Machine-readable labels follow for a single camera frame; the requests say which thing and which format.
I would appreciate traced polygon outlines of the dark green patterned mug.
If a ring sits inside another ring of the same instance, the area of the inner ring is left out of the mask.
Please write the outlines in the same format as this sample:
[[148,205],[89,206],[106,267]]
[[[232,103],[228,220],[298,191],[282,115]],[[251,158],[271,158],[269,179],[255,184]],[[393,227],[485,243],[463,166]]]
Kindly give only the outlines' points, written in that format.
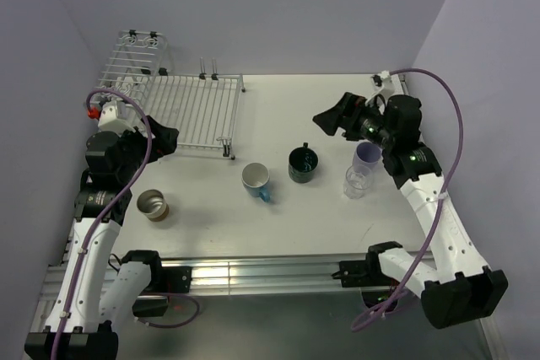
[[319,158],[308,142],[293,149],[289,154],[288,173],[289,178],[299,184],[308,183],[315,177]]

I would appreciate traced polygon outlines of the cream steel cup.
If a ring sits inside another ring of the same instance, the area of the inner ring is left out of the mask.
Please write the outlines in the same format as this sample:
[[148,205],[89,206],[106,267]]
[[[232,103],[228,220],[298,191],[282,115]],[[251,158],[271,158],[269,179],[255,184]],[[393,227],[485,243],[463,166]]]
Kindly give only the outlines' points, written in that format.
[[141,193],[138,196],[136,206],[138,211],[152,222],[164,220],[170,211],[163,193],[155,189]]

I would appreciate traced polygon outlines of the blue ceramic mug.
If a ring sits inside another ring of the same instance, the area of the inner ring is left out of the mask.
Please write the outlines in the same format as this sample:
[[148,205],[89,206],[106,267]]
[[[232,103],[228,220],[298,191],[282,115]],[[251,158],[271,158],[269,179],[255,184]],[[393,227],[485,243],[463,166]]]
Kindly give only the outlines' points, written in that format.
[[241,172],[241,181],[251,196],[260,198],[266,203],[271,201],[268,183],[270,172],[261,163],[249,163]]

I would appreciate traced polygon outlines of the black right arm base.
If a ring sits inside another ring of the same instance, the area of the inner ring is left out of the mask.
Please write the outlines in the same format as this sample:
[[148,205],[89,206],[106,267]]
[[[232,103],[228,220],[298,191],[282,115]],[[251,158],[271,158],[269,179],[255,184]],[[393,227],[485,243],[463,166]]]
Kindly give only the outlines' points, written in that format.
[[398,285],[398,281],[385,276],[368,260],[340,261],[331,278],[339,280],[343,288],[358,287],[367,308],[387,300]]

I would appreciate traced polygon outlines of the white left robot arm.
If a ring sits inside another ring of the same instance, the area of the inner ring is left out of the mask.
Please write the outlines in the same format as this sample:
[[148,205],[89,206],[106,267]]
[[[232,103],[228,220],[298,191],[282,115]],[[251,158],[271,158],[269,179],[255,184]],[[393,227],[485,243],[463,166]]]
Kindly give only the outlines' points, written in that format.
[[32,359],[114,359],[121,324],[142,292],[161,288],[165,272],[155,250],[131,250],[111,287],[103,284],[120,233],[130,188],[146,164],[172,154],[178,130],[148,116],[148,134],[102,131],[88,138],[80,190],[75,201],[73,239],[60,291],[43,330],[27,335]]

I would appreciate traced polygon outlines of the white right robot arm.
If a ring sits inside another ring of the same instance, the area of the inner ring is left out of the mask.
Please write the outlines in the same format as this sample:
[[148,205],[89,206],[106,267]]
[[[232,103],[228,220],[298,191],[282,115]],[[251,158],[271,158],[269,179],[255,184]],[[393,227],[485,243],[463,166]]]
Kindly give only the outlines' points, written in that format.
[[416,255],[395,241],[370,246],[361,277],[376,284],[396,281],[398,292],[407,289],[419,297],[436,329],[489,317],[508,280],[474,246],[447,193],[450,176],[420,140],[420,101],[398,94],[379,109],[374,100],[346,93],[313,121],[328,136],[342,129],[348,141],[370,141],[381,148],[384,169],[425,234]]

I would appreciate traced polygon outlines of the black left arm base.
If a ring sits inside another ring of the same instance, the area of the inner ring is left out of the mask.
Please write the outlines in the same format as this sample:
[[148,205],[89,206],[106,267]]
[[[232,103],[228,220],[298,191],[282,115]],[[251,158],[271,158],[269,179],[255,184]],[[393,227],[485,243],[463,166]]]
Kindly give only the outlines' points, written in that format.
[[121,259],[112,254],[118,266],[119,273],[128,262],[142,262],[151,271],[149,285],[143,290],[140,298],[132,306],[132,314],[136,318],[162,317],[171,301],[169,296],[158,296],[156,293],[188,293],[192,280],[190,266],[165,267],[159,253],[155,250],[130,250]]

